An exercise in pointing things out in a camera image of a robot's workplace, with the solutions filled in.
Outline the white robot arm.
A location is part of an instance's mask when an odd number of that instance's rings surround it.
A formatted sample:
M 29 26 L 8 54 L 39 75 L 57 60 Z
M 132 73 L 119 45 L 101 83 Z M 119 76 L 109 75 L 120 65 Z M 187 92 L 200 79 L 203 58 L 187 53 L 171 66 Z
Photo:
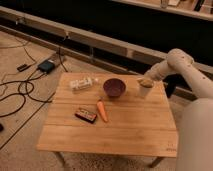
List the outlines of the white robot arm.
M 137 79 L 141 96 L 147 96 L 155 82 L 178 74 L 195 98 L 181 111 L 175 171 L 213 171 L 213 80 L 194 65 L 181 49 L 170 50 Z

